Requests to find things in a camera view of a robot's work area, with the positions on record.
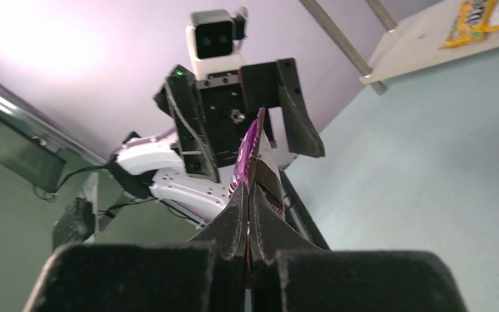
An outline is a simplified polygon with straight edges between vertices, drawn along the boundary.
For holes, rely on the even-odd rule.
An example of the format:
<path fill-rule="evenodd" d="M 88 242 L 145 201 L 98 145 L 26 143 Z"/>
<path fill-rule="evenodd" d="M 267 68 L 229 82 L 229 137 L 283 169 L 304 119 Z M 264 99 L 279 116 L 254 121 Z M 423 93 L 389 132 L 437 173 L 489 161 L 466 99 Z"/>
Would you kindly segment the purple M&M bag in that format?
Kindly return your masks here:
<path fill-rule="evenodd" d="M 239 184 L 257 183 L 263 189 L 269 206 L 280 219 L 285 219 L 283 187 L 279 168 L 274 159 L 273 147 L 265 133 L 266 109 L 261 107 L 256 119 L 244 135 L 231 176 L 228 196 L 231 197 Z"/>

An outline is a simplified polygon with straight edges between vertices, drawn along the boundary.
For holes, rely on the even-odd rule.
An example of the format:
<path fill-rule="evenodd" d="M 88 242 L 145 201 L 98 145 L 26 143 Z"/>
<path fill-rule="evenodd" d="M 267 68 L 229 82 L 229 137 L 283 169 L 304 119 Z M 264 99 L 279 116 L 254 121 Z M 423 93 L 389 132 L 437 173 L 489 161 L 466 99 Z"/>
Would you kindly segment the yellow M&M bag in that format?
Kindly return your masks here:
<path fill-rule="evenodd" d="M 497 0 L 471 0 L 460 4 L 448 37 L 439 49 L 448 49 L 482 42 L 486 26 Z"/>

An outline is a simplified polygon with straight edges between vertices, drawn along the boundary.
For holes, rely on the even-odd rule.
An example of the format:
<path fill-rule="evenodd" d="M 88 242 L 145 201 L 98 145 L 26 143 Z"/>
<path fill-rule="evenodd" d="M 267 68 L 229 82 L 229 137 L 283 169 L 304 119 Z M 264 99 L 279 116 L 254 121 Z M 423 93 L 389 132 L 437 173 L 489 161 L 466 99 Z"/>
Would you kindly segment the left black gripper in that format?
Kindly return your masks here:
<path fill-rule="evenodd" d="M 218 167 L 236 162 L 243 136 L 262 107 L 281 106 L 289 152 L 325 156 L 324 143 L 305 106 L 294 58 L 210 73 L 197 83 L 197 91 L 198 97 L 194 74 L 177 64 L 153 97 L 175 123 L 174 150 L 189 177 L 219 183 Z"/>

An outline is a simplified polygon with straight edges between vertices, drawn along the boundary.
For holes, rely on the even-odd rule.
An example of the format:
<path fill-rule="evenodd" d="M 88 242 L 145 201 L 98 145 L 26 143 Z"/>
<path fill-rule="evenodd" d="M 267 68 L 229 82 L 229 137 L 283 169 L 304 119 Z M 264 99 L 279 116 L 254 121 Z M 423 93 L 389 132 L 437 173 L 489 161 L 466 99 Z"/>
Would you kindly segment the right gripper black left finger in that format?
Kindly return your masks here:
<path fill-rule="evenodd" d="M 26 311 L 243 311 L 248 188 L 181 243 L 67 244 L 45 263 Z"/>

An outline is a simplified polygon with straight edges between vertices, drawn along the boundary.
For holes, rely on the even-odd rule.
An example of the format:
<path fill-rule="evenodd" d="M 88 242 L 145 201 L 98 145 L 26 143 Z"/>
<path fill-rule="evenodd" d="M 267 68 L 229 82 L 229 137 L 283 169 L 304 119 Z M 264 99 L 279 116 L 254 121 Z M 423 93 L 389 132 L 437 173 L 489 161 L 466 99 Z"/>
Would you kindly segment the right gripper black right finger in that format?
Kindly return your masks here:
<path fill-rule="evenodd" d="M 424 250 L 327 251 L 255 185 L 248 198 L 254 311 L 466 311 L 448 266 Z"/>

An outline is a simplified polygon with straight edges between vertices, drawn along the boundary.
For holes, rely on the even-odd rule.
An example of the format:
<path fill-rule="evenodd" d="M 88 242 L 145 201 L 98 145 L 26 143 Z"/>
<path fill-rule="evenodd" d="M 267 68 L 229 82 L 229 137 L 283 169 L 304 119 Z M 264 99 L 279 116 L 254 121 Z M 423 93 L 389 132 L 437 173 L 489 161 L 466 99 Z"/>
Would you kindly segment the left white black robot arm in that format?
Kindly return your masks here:
<path fill-rule="evenodd" d="M 228 169 L 259 111 L 264 112 L 262 130 L 269 140 L 274 132 L 268 111 L 279 107 L 289 151 L 325 155 L 293 58 L 211 73 L 202 80 L 176 65 L 154 100 L 174 121 L 173 132 L 147 137 L 130 133 L 107 169 L 130 195 L 183 203 L 203 222 L 225 207 Z"/>

